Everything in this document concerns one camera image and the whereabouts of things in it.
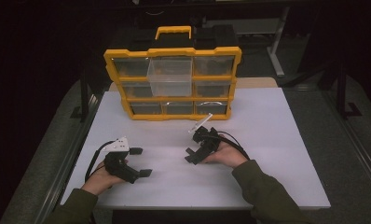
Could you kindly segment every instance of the hand-held device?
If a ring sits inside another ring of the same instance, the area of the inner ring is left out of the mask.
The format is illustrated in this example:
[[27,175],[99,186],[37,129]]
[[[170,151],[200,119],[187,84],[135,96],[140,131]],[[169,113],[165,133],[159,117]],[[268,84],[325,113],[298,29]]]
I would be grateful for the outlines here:
[[250,158],[244,151],[243,147],[240,146],[239,142],[232,135],[226,133],[227,135],[231,136],[237,144],[219,135],[219,133],[225,132],[218,132],[213,127],[208,131],[205,127],[202,126],[203,123],[205,123],[211,116],[212,114],[209,114],[206,118],[198,121],[196,125],[190,131],[188,131],[189,133],[195,131],[194,135],[192,136],[192,140],[194,140],[196,143],[200,142],[200,148],[197,151],[193,151],[191,148],[188,147],[185,150],[185,152],[188,153],[188,156],[186,156],[185,159],[189,163],[192,162],[196,165],[203,161],[211,153],[217,151],[220,142],[223,141],[236,148],[247,160],[249,160]]
[[130,155],[140,155],[143,149],[140,147],[129,147],[128,140],[126,137],[117,139],[116,141],[110,141],[103,144],[92,158],[92,161],[87,170],[85,181],[89,179],[90,171],[95,164],[100,152],[108,152],[104,158],[104,166],[106,171],[110,175],[115,175],[125,181],[134,183],[140,177],[149,177],[153,170],[145,169],[141,171],[136,171],[127,165],[125,158]]

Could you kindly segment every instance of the cable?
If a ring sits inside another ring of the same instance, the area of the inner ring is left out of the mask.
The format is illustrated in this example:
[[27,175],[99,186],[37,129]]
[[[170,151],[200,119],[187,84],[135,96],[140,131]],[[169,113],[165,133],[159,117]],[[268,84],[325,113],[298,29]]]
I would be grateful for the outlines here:
[[96,168],[96,170],[94,170],[94,171],[92,172],[92,174],[90,174],[89,177],[91,177],[93,174],[95,174],[98,170],[100,170],[100,169],[102,169],[102,168],[104,168],[104,165],[101,166],[101,167],[99,167],[99,168]]
[[87,182],[87,180],[89,179],[89,177],[93,174],[93,173],[91,174],[90,171],[92,170],[93,165],[95,164],[96,160],[98,159],[98,156],[99,156],[99,154],[101,153],[101,150],[102,150],[105,146],[107,146],[107,145],[109,145],[109,144],[112,144],[112,143],[114,143],[114,142],[115,142],[115,141],[106,142],[106,143],[104,143],[101,147],[99,147],[98,150],[95,151],[95,154],[93,155],[92,160],[90,161],[90,164],[89,164],[88,170],[87,170],[87,172],[86,172],[85,182]]
[[234,142],[232,142],[231,140],[225,138],[225,137],[221,137],[221,136],[211,136],[211,135],[203,135],[202,137],[207,137],[207,138],[212,138],[212,139],[218,139],[222,142],[225,142],[225,143],[228,143],[230,144],[232,147],[234,147],[235,149],[237,149],[241,155],[243,155],[248,161],[250,160],[250,157],[249,155],[247,155],[246,151],[243,149],[243,147],[241,147],[240,145],[237,145],[235,144]]
[[234,137],[234,136],[232,136],[231,134],[229,134],[229,133],[226,133],[226,132],[218,132],[218,133],[224,133],[224,134],[226,134],[226,135],[229,135],[237,144],[238,144],[238,146],[240,146],[240,143],[238,142],[238,140],[236,140],[236,138]]

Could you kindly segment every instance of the organizer drawer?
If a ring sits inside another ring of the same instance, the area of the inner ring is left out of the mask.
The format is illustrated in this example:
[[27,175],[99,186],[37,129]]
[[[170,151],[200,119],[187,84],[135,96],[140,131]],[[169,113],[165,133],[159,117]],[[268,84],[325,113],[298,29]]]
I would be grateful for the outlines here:
[[200,97],[227,97],[231,81],[196,81],[195,90]]
[[148,82],[136,82],[127,81],[121,82],[127,97],[152,97],[153,93],[151,91],[150,83]]
[[114,66],[121,77],[145,77],[149,58],[113,58]]
[[196,76],[229,76],[232,74],[234,56],[194,57]]
[[135,115],[156,115],[162,113],[159,102],[132,102],[130,106]]
[[151,60],[147,78],[154,96],[190,96],[191,73],[191,57],[170,57]]
[[195,102],[197,114],[226,114],[227,102],[223,101],[197,101]]
[[167,115],[184,115],[193,113],[193,103],[191,101],[162,102],[162,110]]

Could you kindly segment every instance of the table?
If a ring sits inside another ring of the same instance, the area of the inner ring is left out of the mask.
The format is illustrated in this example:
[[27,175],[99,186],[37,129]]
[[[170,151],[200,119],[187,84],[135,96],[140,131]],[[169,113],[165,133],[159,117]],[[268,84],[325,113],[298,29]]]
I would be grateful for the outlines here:
[[[133,185],[112,187],[100,196],[98,207],[250,209],[230,168],[221,164],[194,165],[184,159],[186,148],[199,147],[187,132],[194,120],[131,120],[119,99],[116,91],[104,94],[61,203],[73,188],[82,186],[95,150],[107,141],[127,136],[130,147],[144,149],[142,155],[127,157],[129,166],[136,170],[153,169],[153,173]],[[234,135],[249,156],[266,174],[275,176],[302,209],[330,207],[282,89],[237,89],[231,118],[208,121],[204,126]]]

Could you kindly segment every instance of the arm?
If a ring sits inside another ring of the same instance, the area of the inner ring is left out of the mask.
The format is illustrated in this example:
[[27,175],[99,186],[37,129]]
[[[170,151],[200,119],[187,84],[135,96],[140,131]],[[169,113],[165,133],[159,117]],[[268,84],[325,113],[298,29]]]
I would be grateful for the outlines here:
[[66,203],[57,207],[44,224],[89,223],[89,217],[98,202],[98,196],[113,185],[125,182],[110,175],[105,170],[103,162],[98,167],[81,189],[73,189]]
[[242,196],[252,204],[252,217],[263,223],[312,223],[299,210],[281,183],[264,174],[256,161],[247,161],[237,149],[221,142],[204,162],[218,161],[232,167]]

